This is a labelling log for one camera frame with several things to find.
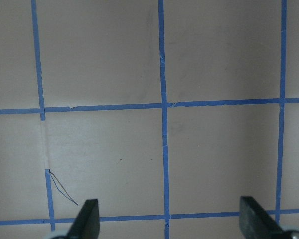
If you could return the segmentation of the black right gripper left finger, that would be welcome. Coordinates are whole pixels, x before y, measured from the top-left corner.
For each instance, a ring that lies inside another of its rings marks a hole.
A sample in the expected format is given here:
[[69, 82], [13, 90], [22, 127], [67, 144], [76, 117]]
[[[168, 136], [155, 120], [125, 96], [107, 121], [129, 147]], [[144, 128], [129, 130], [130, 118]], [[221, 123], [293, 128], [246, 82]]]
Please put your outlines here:
[[100, 216], [98, 200], [86, 200], [65, 238], [97, 239], [99, 233]]

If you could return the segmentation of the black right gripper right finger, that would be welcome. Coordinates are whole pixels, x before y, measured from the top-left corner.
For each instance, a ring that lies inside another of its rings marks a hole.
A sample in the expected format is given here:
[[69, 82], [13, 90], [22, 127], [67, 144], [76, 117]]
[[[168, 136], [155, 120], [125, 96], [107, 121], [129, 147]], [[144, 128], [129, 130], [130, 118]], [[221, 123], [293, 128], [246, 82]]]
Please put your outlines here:
[[241, 196], [239, 228], [246, 239], [283, 239], [284, 230], [251, 196]]

